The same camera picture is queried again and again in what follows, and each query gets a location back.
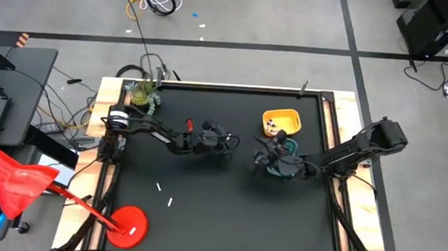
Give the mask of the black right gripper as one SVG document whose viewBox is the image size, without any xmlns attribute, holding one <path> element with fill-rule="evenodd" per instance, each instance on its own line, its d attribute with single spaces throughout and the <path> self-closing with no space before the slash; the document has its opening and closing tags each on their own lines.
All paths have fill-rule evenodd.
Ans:
<svg viewBox="0 0 448 251">
<path fill-rule="evenodd" d="M 255 152 L 253 171 L 266 171 L 277 177 L 290 180 L 318 176 L 318 167 L 297 154 L 297 142 L 288 138 L 282 129 L 271 138 L 254 137 L 263 149 Z"/>
</svg>

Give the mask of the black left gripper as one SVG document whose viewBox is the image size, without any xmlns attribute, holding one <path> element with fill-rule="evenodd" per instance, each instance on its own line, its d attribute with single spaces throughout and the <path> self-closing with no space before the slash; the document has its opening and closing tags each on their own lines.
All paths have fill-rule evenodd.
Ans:
<svg viewBox="0 0 448 251">
<path fill-rule="evenodd" d="M 217 122 L 205 121 L 198 130 L 191 118 L 186 120 L 185 147 L 195 154 L 231 155 L 240 145 L 233 135 Z"/>
</svg>

